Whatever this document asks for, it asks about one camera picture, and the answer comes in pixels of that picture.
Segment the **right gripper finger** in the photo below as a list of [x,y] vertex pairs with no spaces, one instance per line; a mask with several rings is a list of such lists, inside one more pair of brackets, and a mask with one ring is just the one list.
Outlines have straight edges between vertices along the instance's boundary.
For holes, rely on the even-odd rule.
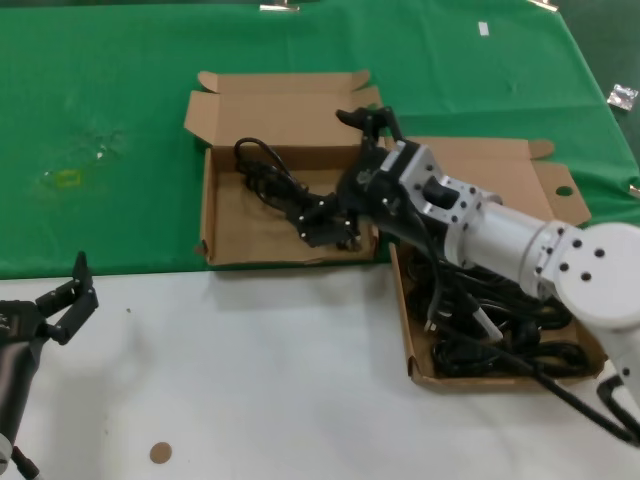
[[338,250],[360,250],[358,220],[345,210],[335,193],[307,194],[292,207],[292,225],[312,248],[334,245]]
[[359,107],[353,111],[337,110],[335,115],[341,123],[362,132],[361,148],[363,150],[372,150],[378,145],[381,130],[388,130],[394,141],[405,140],[391,107],[379,109]]

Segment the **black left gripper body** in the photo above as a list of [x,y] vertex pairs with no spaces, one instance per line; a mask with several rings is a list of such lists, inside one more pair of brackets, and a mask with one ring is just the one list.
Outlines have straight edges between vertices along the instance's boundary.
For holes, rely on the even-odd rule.
[[1,302],[1,434],[16,436],[40,365],[46,318],[43,298]]

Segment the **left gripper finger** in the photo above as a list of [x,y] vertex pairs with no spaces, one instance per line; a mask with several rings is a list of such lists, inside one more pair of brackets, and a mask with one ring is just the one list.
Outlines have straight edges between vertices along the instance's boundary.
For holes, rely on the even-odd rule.
[[77,254],[71,279],[35,301],[46,318],[68,308],[64,318],[88,319],[90,316],[90,269],[86,254]]
[[59,345],[66,345],[98,308],[98,298],[90,273],[74,277],[43,296],[43,316],[65,313],[54,324],[46,324],[44,335]]

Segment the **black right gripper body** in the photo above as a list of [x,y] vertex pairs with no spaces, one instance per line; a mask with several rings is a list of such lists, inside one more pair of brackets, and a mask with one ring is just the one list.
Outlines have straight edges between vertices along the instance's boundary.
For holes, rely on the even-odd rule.
[[436,238],[448,222],[432,215],[448,209],[448,186],[430,149],[398,142],[390,150],[363,142],[336,187],[341,207],[424,254],[440,252]]

